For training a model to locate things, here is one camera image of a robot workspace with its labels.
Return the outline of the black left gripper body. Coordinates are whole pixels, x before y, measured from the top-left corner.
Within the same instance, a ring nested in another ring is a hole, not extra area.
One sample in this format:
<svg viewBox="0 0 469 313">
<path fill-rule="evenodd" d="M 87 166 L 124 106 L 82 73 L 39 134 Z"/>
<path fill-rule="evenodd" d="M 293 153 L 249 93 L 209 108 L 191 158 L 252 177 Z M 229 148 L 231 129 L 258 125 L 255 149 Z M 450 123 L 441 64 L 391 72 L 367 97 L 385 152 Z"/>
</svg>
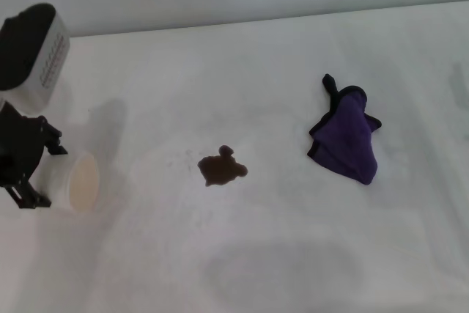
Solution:
<svg viewBox="0 0 469 313">
<path fill-rule="evenodd" d="M 45 148 L 45 117 L 26 117 L 1 101 L 1 187 L 29 180 Z"/>
</svg>

